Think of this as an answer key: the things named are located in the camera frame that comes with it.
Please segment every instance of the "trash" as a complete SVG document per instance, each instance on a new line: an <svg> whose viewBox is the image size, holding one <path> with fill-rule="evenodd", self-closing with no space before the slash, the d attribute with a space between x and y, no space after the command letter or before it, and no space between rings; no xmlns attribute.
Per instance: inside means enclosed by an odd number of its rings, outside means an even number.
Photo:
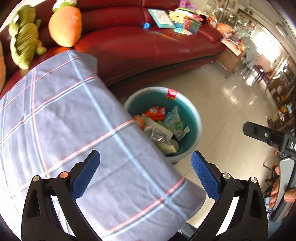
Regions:
<svg viewBox="0 0 296 241"><path fill-rule="evenodd" d="M172 144L167 144L167 143L163 143L163 142L156 142L155 144L161 150L161 152L165 155L171 155L171 154L177 153L175 146Z"/></svg>
<svg viewBox="0 0 296 241"><path fill-rule="evenodd" d="M156 127L152 127L152 126L145 127L143 132L150 140L154 142L161 142L166 144L170 143L170 140L168 139L167 135L162 133Z"/></svg>
<svg viewBox="0 0 296 241"><path fill-rule="evenodd" d="M164 124L174 133L178 141L182 140L190 131L188 127L184 129L184 124L179 116L178 106L175 106L171 112L167 113Z"/></svg>
<svg viewBox="0 0 296 241"><path fill-rule="evenodd" d="M133 116L133 119L136 121L137 126L140 127L141 130L145 129L145 121L141 115L135 115Z"/></svg>
<svg viewBox="0 0 296 241"><path fill-rule="evenodd" d="M148 127L148 126L155 127L157 129L159 129L163 134L165 134L168 137L168 140L172 139L172 137L174 135L174 133L172 131L161 126L160 124L158 124L157 122L155 122L154 120L152 120L148 116L145 116L144 114L142 114L142 117L146 123L145 127Z"/></svg>
<svg viewBox="0 0 296 241"><path fill-rule="evenodd" d="M164 121L165 120L165 108L154 106L151 107L149 110L144 112L145 116L148 116L154 121Z"/></svg>

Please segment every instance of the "finger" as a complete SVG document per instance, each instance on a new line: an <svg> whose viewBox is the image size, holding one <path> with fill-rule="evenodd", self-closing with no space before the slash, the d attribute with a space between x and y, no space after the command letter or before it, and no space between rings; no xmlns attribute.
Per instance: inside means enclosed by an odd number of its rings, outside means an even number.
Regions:
<svg viewBox="0 0 296 241"><path fill-rule="evenodd" d="M277 175L279 175L279 166L277 166L274 170L276 171Z"/></svg>
<svg viewBox="0 0 296 241"><path fill-rule="evenodd" d="M286 193L284 195L284 200L286 202L294 202L295 199L296 199L296 188L286 191Z"/></svg>
<svg viewBox="0 0 296 241"><path fill-rule="evenodd" d="M270 203L270 204L269 204L269 210L273 209L273 208L274 208L274 206L275 206L275 204L276 204L275 202L273 202L273 203Z"/></svg>
<svg viewBox="0 0 296 241"><path fill-rule="evenodd" d="M271 196L271 199L270 199L270 202L269 202L269 209L272 209L274 207L274 205L276 204L277 197L278 197L278 193Z"/></svg>
<svg viewBox="0 0 296 241"><path fill-rule="evenodd" d="M270 203L276 202L278 195L279 195L279 193L276 193L276 194L272 195L271 199L270 199Z"/></svg>
<svg viewBox="0 0 296 241"><path fill-rule="evenodd" d="M272 187L271 195L274 195L279 192L279 179L276 180L274 186Z"/></svg>

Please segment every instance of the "plastic bag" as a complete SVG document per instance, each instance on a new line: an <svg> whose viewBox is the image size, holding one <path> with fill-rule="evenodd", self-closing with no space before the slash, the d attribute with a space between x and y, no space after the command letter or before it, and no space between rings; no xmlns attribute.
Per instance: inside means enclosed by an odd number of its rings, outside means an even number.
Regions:
<svg viewBox="0 0 296 241"><path fill-rule="evenodd" d="M188 127L184 129L178 109L179 107L175 106L171 112L167 113L164 124L174 133L177 140L180 141L190 129Z"/></svg>
<svg viewBox="0 0 296 241"><path fill-rule="evenodd" d="M166 134L163 134L159 129L148 126L144 129L144 134L148 136L148 138L154 142L163 142L163 143L170 143Z"/></svg>

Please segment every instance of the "blue toy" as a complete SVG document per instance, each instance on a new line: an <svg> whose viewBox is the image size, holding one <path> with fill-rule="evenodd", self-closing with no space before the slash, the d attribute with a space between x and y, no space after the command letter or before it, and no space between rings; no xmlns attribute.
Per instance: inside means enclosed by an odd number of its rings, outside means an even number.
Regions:
<svg viewBox="0 0 296 241"><path fill-rule="evenodd" d="M149 29L150 27L151 27L150 23L144 23L144 26L143 26L144 29Z"/></svg>

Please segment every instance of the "red label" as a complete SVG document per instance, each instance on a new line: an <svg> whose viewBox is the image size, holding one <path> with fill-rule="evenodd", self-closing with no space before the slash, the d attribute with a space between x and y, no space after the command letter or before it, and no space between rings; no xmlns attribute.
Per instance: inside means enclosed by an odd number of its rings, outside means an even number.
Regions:
<svg viewBox="0 0 296 241"><path fill-rule="evenodd" d="M168 99L175 100L176 96L177 96L177 91L172 90L172 89L168 89L168 93L167 93L167 98Z"/></svg>

